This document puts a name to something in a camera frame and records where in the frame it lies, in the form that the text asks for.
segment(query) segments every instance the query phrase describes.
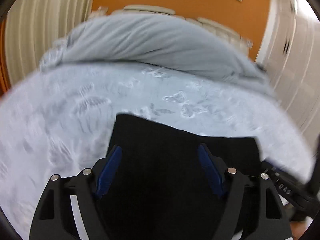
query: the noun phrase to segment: orange wall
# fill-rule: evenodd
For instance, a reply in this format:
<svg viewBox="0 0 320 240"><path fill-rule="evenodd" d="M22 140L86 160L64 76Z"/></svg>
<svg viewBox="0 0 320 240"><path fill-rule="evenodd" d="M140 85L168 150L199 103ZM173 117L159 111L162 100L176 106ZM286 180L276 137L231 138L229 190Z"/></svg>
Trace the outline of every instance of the orange wall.
<svg viewBox="0 0 320 240"><path fill-rule="evenodd" d="M249 57L257 57L266 28L270 0L93 0L92 10L108 6L109 11L129 4L147 4L171 8L187 18L204 17L229 26L253 41Z"/></svg>

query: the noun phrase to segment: door handle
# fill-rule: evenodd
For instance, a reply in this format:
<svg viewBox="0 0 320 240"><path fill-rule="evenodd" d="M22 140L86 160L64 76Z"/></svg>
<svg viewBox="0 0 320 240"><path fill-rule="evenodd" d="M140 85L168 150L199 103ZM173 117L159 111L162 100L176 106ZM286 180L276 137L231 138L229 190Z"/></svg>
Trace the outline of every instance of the door handle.
<svg viewBox="0 0 320 240"><path fill-rule="evenodd" d="M287 42L288 42L287 39L285 39L285 45L284 45L282 54L284 54L284 52L285 52L285 48L287 47Z"/></svg>
<svg viewBox="0 0 320 240"><path fill-rule="evenodd" d="M288 54L288 49L289 49L289 46L290 46L290 40L288 41L288 46L287 46L287 50L285 51L285 54L286 54L286 55Z"/></svg>

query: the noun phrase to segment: headboard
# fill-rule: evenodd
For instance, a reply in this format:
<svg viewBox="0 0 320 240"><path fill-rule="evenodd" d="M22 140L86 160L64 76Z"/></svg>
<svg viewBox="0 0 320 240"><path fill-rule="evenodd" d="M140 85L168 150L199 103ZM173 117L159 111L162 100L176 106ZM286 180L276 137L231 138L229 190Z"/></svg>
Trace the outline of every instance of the headboard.
<svg viewBox="0 0 320 240"><path fill-rule="evenodd" d="M102 12L102 14L100 14L99 11L94 11L92 12L92 15L89 18L105 15L108 9L100 8L99 10ZM172 9L159 7L159 6L151 6L151 5L127 5L121 10L113 11L110 15L124 14L124 13L164 14L172 17L178 17L188 22L191 22L195 25L205 28L210 33L215 34L219 38L233 45L238 51L245 54L246 56L249 55L249 49L252 48L251 41L242 37L236 31L224 25L221 25L215 21L212 21L210 19L201 18L201 17L197 19L185 18L183 16L176 15L175 11Z"/></svg>

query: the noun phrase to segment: bed sheet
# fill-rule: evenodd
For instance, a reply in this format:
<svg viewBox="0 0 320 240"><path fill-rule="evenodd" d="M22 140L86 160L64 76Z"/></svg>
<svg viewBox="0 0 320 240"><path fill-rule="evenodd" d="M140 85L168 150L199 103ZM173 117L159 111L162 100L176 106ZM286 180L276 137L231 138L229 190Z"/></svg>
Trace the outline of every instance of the bed sheet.
<svg viewBox="0 0 320 240"><path fill-rule="evenodd" d="M262 158L303 181L311 172L310 150L270 97L143 63L64 64L34 72L0 104L0 206L23 239L50 176L105 156L117 113L203 136L255 136Z"/></svg>

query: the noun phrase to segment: silver screw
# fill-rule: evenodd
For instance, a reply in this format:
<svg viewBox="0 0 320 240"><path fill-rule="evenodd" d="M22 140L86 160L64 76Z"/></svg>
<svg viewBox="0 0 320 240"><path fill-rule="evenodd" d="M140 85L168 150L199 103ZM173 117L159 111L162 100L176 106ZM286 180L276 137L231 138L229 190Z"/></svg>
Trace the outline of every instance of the silver screw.
<svg viewBox="0 0 320 240"><path fill-rule="evenodd" d="M84 169L82 171L82 173L83 173L83 175L89 175L89 174L91 174L91 169Z"/></svg>
<svg viewBox="0 0 320 240"><path fill-rule="evenodd" d="M265 174L265 173L262 173L262 174L261 174L261 178L263 178L263 179L269 179L269 175L268 175L268 174Z"/></svg>
<svg viewBox="0 0 320 240"><path fill-rule="evenodd" d="M58 174L54 174L51 176L51 180L52 181L56 181L57 179L59 179L59 175Z"/></svg>
<svg viewBox="0 0 320 240"><path fill-rule="evenodd" d="M235 168L228 168L228 172L231 174L236 174L237 170Z"/></svg>

